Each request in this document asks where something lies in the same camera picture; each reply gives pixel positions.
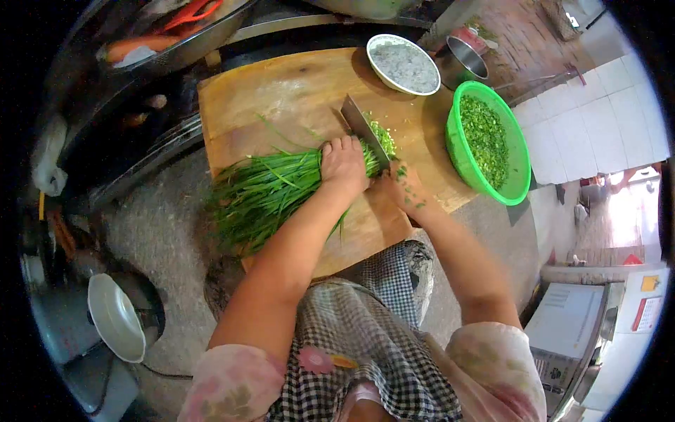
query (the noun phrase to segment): woman's left hand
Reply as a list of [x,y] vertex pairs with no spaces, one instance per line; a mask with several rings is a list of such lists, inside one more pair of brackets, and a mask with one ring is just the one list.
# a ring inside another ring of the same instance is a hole
[[348,195],[351,201],[368,188],[363,150],[355,136],[345,135],[324,145],[321,185]]

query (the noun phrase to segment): cleaver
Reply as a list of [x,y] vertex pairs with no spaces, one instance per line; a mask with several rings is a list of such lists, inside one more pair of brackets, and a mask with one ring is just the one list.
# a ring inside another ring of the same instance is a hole
[[359,139],[363,139],[364,142],[366,142],[366,145],[373,150],[380,168],[377,173],[379,176],[384,170],[389,168],[389,157],[387,156],[387,153],[384,152],[382,144],[379,143],[377,136],[373,133],[368,120],[366,120],[366,117],[361,113],[358,105],[356,105],[354,99],[349,94],[347,94],[347,97],[344,99],[340,113],[342,113],[342,117],[344,117],[353,133]]

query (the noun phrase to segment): wooden cutting board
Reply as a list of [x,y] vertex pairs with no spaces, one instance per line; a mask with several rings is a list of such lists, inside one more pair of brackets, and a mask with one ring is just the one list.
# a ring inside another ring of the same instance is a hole
[[[340,107],[349,93],[363,111],[371,111],[374,120],[390,129],[398,157],[417,168],[422,183],[447,212],[476,196],[455,172],[445,147],[452,92],[444,87],[429,97],[396,92],[378,79],[363,48],[260,61],[202,81],[198,91],[214,177],[247,155],[272,154],[273,147],[302,151],[298,145],[316,147],[319,138],[344,135],[348,127]],[[383,192],[370,189],[352,205],[342,236],[336,232],[326,243],[314,277],[332,275],[411,233],[405,214]]]

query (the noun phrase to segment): red handle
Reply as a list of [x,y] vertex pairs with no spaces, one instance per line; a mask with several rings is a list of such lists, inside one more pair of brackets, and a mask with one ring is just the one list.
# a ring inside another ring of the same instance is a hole
[[211,6],[208,10],[204,11],[204,13],[195,16],[194,14],[197,13],[199,9],[204,7],[205,4],[210,2],[211,0],[194,0],[187,6],[183,7],[176,16],[173,17],[173,19],[164,26],[164,31],[168,31],[171,28],[175,28],[178,25],[185,24],[186,22],[194,22],[197,20],[204,19],[208,15],[212,14],[221,4],[223,4],[223,0],[216,0],[216,2]]

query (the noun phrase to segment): pink floral shirt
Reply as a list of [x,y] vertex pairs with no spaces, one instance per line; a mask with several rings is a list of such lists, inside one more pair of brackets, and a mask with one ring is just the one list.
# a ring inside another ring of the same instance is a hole
[[[455,331],[445,351],[431,336],[426,341],[431,356],[457,394],[464,420],[546,420],[544,391],[529,339],[522,330],[483,322]],[[320,350],[306,353],[302,358],[307,362],[306,369],[313,365],[314,370],[329,369]],[[285,365],[258,348],[239,344],[213,348],[195,367],[194,382],[178,421],[262,421],[281,396],[285,374]],[[359,400],[379,402],[375,385],[366,382],[356,386],[334,421],[346,421]]]

